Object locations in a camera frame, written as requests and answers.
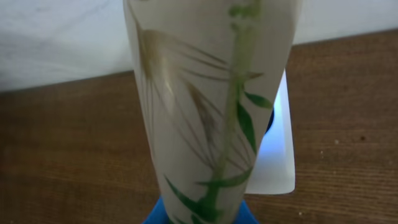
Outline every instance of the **white wall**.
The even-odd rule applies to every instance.
[[[398,27],[398,0],[304,0],[295,43]],[[0,0],[0,91],[132,69],[121,0]]]

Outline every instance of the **vase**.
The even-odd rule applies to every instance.
[[[124,0],[171,223],[232,223],[267,129],[298,0]]]

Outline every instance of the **wood grain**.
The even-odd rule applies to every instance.
[[[293,48],[297,188],[261,223],[398,223],[398,30]],[[0,95],[0,223],[140,223],[159,196],[132,72]]]

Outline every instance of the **brown wood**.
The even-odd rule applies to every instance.
[[[398,30],[293,48],[297,188],[261,223],[398,223]],[[0,223],[140,223],[159,196],[132,72],[0,95]]]

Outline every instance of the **white vase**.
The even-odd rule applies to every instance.
[[[231,223],[294,37],[298,0],[124,0],[142,113],[174,223]]]

